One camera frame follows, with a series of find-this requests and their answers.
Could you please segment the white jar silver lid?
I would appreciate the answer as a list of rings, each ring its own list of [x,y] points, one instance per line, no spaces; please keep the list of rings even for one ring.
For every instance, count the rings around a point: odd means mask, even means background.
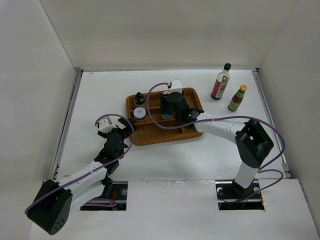
[[[163,120],[169,120],[169,119],[172,118],[172,115],[171,115],[171,114],[168,114],[168,113],[162,113],[162,114],[161,114],[161,118],[162,118]]]

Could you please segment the white lid spice jar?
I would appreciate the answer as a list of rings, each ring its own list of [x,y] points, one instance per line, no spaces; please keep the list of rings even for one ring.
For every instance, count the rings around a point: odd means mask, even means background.
[[[133,111],[134,120],[136,123],[143,123],[146,121],[147,112],[143,107],[137,107]]]

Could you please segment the black cap spice bottle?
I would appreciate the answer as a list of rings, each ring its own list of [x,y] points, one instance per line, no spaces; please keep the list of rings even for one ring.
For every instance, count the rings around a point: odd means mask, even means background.
[[[135,94],[135,96],[133,97],[133,103],[137,106],[137,107],[142,107],[145,103],[145,95],[142,94],[141,92],[137,92]]]

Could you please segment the tall dark sauce bottle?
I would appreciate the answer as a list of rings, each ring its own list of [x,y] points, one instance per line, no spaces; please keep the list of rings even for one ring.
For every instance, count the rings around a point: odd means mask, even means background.
[[[226,63],[223,70],[217,75],[212,92],[211,98],[214,100],[220,100],[225,92],[225,89],[230,80],[229,71],[231,69],[231,64]]]

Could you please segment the green bottle yellow cap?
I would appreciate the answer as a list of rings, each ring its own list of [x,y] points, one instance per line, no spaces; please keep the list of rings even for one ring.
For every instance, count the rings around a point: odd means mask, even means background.
[[[246,84],[242,84],[238,91],[234,94],[232,99],[230,100],[228,104],[228,110],[231,112],[236,112],[240,106],[240,104],[243,101],[244,95],[246,93],[246,90],[248,89],[248,86]]]

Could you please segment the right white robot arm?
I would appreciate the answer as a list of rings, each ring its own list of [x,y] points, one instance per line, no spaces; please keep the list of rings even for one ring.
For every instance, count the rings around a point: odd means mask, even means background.
[[[274,147],[261,124],[253,119],[245,123],[218,120],[202,109],[191,108],[179,92],[163,95],[160,102],[161,109],[184,128],[212,134],[236,144],[241,164],[231,190],[236,197],[245,197],[250,192],[258,169]]]

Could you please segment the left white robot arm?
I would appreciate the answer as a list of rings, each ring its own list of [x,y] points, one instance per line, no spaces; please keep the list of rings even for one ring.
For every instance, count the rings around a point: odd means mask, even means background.
[[[105,139],[103,148],[94,160],[77,173],[61,180],[45,181],[34,201],[25,210],[25,215],[49,235],[58,233],[66,224],[69,214],[81,207],[95,207],[94,198],[108,199],[112,195],[110,175],[119,166],[119,160],[131,148],[125,139],[135,136],[134,120],[118,117],[124,125],[120,128],[111,121],[112,115],[99,117],[95,126],[97,134]]]

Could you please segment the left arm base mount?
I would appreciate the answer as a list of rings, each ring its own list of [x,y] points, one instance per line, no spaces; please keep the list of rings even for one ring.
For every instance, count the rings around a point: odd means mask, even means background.
[[[126,211],[128,181],[109,181],[102,195],[86,203],[81,211]]]

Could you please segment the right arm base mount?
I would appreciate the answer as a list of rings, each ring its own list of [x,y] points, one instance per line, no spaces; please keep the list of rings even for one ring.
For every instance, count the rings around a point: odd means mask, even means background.
[[[248,188],[242,188],[233,181],[215,182],[218,208],[221,211],[264,210],[260,185],[254,180]]]

